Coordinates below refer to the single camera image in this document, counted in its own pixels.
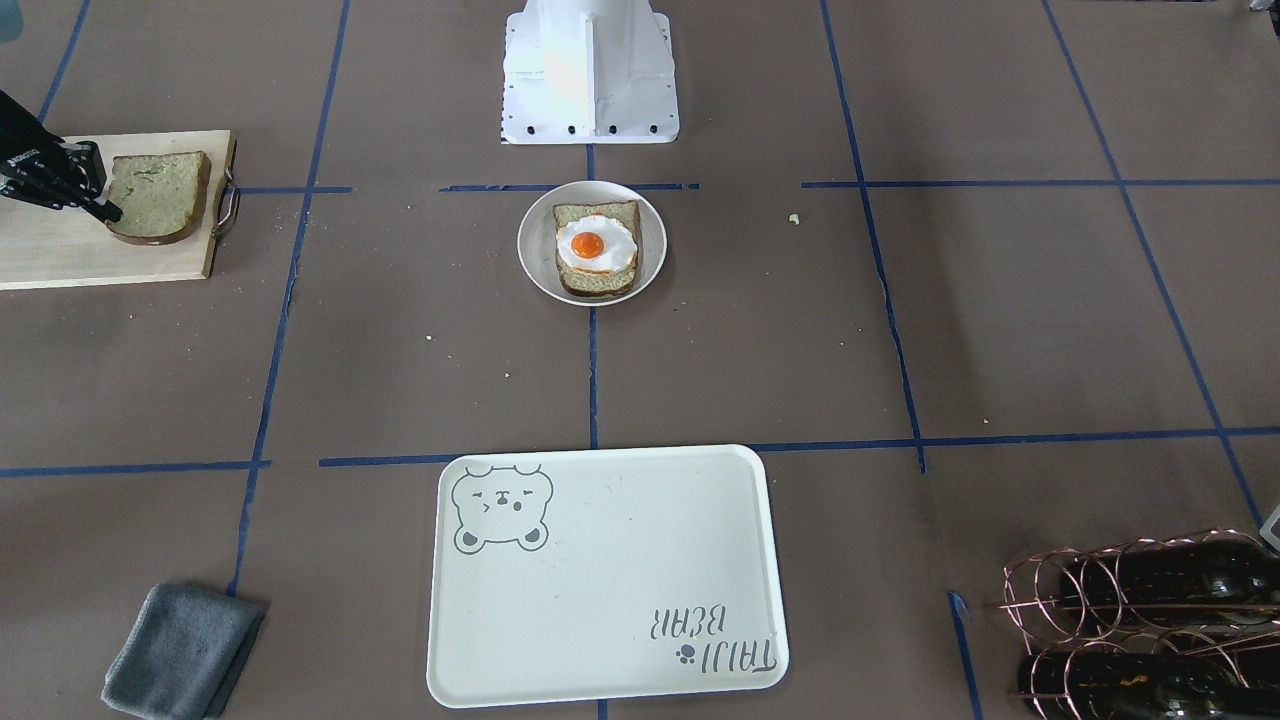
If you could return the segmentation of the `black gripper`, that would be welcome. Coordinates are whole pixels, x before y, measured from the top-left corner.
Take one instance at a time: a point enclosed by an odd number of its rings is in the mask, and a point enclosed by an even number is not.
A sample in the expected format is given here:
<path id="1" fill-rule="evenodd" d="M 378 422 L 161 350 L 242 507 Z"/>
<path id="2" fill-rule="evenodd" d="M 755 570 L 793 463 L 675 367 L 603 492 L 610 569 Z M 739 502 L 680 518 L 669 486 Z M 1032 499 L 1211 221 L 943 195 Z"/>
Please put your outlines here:
<path id="1" fill-rule="evenodd" d="M 1 173 L 4 197 L 52 210 L 79 208 L 104 224 L 123 218 L 105 199 L 108 173 L 96 142 L 67 142 L 5 92 Z"/>

